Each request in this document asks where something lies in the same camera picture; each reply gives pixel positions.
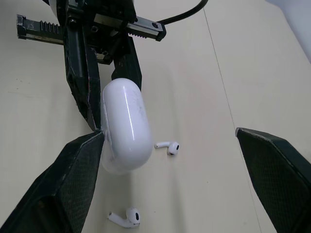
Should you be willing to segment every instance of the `wireless earbud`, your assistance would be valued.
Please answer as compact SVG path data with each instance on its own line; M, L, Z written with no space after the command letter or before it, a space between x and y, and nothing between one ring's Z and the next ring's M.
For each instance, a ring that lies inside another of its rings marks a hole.
M179 144L177 142L159 142L155 144L155 148L168 147L168 155L177 155L179 150Z
M110 212L108 219L124 228L134 228L140 225L140 213L136 208L128 208L126 210L126 219Z

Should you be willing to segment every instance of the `white table surface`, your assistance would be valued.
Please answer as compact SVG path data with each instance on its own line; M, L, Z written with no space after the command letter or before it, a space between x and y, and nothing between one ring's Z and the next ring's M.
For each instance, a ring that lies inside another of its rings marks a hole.
M135 1L137 14L152 20L195 4ZM180 152L154 150L124 176L100 166L84 233L127 232L106 216L130 206L142 216L131 232L275 232L250 188L235 127L285 137L310 156L311 66L280 10L267 4L210 0L209 28L200 11L168 25L160 43L135 38L154 141L176 140ZM62 46L17 39L16 14L57 22L40 0L0 2L0 224L64 145L91 132L67 85ZM103 89L113 66L99 68Z

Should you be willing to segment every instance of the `black textured pad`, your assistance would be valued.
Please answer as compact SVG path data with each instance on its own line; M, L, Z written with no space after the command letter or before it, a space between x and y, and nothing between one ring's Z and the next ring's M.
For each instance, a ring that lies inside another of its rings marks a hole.
M95 189L104 135L68 143L31 185L0 233L80 233Z
M311 165L286 140L237 128L254 189L278 233L311 232Z

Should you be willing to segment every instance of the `screw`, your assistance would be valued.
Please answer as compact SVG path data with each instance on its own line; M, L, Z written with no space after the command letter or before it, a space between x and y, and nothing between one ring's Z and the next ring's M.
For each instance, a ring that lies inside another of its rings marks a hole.
M77 29L77 21L73 18L69 20L69 27L73 30Z
M96 32L98 31L98 27L92 26L92 27L91 27L91 31L94 32L94 33L96 33Z
M155 28L158 28L157 23L152 23L152 26L154 26Z

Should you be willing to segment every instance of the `black cable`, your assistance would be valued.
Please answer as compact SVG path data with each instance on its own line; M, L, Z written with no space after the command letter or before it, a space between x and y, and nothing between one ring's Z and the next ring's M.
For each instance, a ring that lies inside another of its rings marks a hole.
M162 23L162 24L166 25L166 24L175 23L175 22L180 21L182 19L188 18L188 17L194 15L195 13L197 13L198 11L200 11L206 5L207 2L208 2L208 0L201 0L200 3L197 4L195 7L193 7L191 10L189 10L185 13L182 13L180 15L173 16L173 17L158 21L158 23Z

